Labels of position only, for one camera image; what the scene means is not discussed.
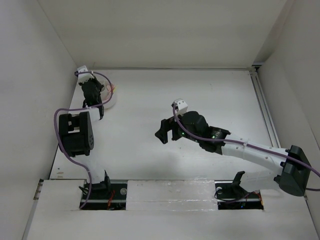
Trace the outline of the pink clear pen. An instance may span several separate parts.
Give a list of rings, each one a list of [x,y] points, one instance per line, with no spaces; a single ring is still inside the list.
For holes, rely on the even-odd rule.
[[[113,84],[109,84],[106,86],[106,94],[107,96],[111,95],[114,92],[115,86]]]

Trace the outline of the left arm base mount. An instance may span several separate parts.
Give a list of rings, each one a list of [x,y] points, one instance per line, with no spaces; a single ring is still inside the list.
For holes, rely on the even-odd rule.
[[[109,193],[92,192],[87,203],[81,210],[104,210],[124,211],[126,210],[128,181],[111,180],[111,191]]]

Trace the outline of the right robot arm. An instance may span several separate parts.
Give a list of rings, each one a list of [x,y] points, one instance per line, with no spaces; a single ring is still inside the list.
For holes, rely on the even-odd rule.
[[[208,125],[206,119],[196,111],[174,115],[163,119],[155,136],[163,143],[186,138],[199,144],[207,152],[239,158],[264,167],[261,172],[239,171],[231,184],[237,197],[262,189],[281,189],[285,193],[302,197],[307,190],[311,165],[304,151],[295,145],[276,148],[251,143],[237,137],[228,130]]]

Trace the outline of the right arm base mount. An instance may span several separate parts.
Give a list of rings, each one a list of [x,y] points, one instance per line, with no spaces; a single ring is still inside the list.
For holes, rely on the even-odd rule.
[[[260,190],[248,192],[240,187],[244,174],[245,171],[240,171],[233,180],[214,182],[218,210],[264,210]]]

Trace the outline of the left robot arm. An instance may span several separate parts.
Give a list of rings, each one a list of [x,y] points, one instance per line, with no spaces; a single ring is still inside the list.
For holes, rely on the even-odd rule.
[[[90,76],[79,82],[84,100],[82,109],[73,113],[61,114],[55,117],[55,127],[58,132],[59,148],[68,159],[77,166],[84,168],[88,174],[87,183],[81,187],[87,195],[94,192],[100,198],[111,194],[111,183],[107,172],[97,167],[91,160],[74,160],[77,156],[88,157],[95,145],[92,123],[104,117],[105,109],[101,98],[104,85],[96,77]]]

